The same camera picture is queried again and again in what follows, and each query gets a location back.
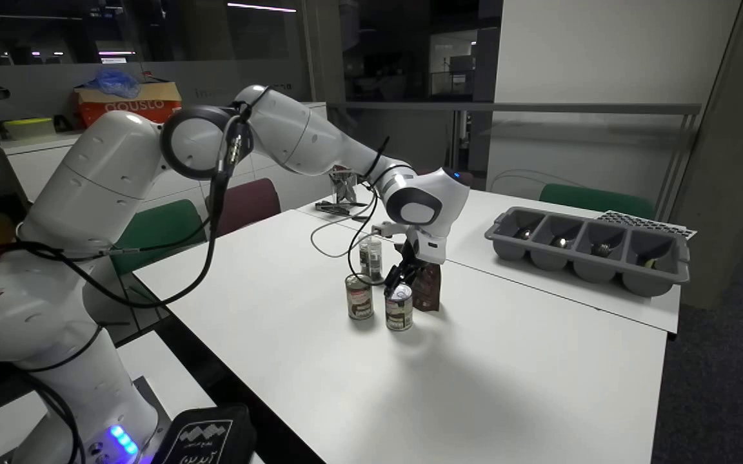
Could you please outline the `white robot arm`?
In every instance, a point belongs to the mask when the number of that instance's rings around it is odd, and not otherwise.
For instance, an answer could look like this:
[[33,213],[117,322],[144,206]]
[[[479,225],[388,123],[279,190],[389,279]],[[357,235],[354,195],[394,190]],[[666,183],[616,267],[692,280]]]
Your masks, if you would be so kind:
[[83,290],[105,261],[134,252],[121,232],[166,169],[210,186],[199,235],[215,240],[232,169],[250,151],[296,176],[349,168],[408,232],[413,261],[446,261],[446,236],[470,195],[455,169],[417,172],[268,84],[248,84],[226,105],[180,107],[162,123],[109,111],[78,136],[15,240],[0,244],[0,362],[24,371],[46,405],[11,464],[137,464],[149,453],[158,409]]

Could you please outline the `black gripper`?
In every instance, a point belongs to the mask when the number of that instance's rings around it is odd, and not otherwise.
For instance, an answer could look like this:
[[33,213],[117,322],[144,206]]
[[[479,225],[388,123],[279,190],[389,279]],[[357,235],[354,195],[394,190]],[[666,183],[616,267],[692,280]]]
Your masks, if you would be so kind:
[[397,284],[413,284],[420,270],[420,261],[415,258],[415,248],[410,241],[397,244],[399,262],[393,266],[384,276],[384,286],[394,288]]

